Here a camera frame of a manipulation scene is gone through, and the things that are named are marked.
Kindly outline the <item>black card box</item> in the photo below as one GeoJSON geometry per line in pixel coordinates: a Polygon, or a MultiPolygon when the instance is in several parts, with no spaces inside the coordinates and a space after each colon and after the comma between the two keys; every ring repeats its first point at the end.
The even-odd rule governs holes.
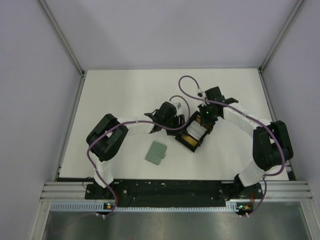
{"type": "Polygon", "coordinates": [[[201,124],[201,120],[200,112],[195,111],[187,122],[186,132],[175,137],[176,141],[193,153],[201,146],[204,138],[212,132],[214,127],[214,123],[201,124]]]}

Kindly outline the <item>green card holder wallet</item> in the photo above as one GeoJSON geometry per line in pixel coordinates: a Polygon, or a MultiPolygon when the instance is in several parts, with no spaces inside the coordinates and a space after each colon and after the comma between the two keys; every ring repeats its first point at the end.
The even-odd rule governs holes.
{"type": "Polygon", "coordinates": [[[165,144],[153,141],[144,159],[158,166],[160,165],[161,161],[165,158],[166,151],[167,146],[165,144]]]}

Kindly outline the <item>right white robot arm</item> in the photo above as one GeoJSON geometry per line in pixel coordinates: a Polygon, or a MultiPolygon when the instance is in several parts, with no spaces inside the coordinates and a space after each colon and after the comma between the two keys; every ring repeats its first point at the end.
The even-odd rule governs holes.
{"type": "Polygon", "coordinates": [[[206,91],[197,90],[202,99],[198,106],[201,123],[213,124],[219,118],[229,121],[252,138],[252,160],[234,177],[230,190],[239,198],[245,198],[263,177],[277,176],[294,153],[286,124],[258,117],[245,109],[236,99],[225,98],[219,87],[206,91]]]}

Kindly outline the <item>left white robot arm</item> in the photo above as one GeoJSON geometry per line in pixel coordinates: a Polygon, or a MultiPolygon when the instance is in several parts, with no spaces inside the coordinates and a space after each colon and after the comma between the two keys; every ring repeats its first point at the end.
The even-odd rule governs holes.
{"type": "Polygon", "coordinates": [[[96,192],[109,198],[114,191],[111,184],[111,159],[118,153],[126,137],[138,134],[154,134],[165,130],[168,136],[182,136],[187,132],[185,116],[179,102],[166,101],[151,113],[132,118],[117,118],[106,114],[86,138],[87,156],[94,168],[96,192]]]}

